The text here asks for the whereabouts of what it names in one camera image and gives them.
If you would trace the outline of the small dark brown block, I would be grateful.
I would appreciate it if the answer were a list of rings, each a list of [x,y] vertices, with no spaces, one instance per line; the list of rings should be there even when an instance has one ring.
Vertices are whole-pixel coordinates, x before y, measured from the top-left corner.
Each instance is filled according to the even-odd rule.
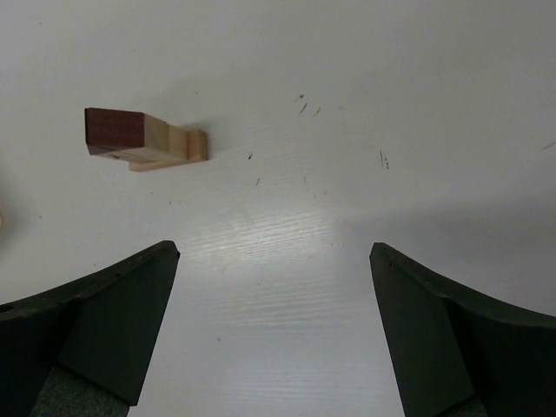
[[[84,110],[85,142],[92,156],[139,149],[144,145],[145,114],[117,109]]]

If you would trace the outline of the light wood cube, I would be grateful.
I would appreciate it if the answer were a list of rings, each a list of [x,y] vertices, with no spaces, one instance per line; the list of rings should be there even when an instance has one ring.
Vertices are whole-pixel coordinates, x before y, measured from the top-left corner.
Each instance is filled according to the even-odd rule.
[[[187,131],[174,125],[169,125],[169,155],[173,161],[186,162],[188,160]]]

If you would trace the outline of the notched light wood block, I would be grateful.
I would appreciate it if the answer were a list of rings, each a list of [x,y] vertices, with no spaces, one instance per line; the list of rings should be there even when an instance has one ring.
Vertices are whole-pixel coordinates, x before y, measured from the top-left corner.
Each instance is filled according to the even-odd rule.
[[[173,156],[169,152],[169,125],[161,119],[143,115],[134,125],[126,125],[116,149],[110,154],[126,162],[148,163],[169,162]]]

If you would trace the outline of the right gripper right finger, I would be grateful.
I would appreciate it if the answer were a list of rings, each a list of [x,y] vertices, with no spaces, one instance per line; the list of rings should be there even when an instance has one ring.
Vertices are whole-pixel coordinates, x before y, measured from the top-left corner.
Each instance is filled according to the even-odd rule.
[[[386,243],[369,257],[406,416],[553,416],[555,319],[499,301]]]

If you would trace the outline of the long light wood block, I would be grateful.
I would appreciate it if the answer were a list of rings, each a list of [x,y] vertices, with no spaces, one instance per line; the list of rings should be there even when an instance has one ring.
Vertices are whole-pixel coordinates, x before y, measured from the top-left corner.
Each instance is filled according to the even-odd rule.
[[[155,169],[172,168],[209,159],[208,134],[199,129],[183,130],[169,127],[169,150],[148,162],[130,162],[129,170],[145,172]]]

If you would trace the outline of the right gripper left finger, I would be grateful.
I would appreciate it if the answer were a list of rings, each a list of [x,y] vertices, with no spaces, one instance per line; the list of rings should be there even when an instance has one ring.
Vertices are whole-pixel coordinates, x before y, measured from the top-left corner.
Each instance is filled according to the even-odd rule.
[[[162,241],[1,306],[3,416],[126,416],[136,406],[180,253]]]

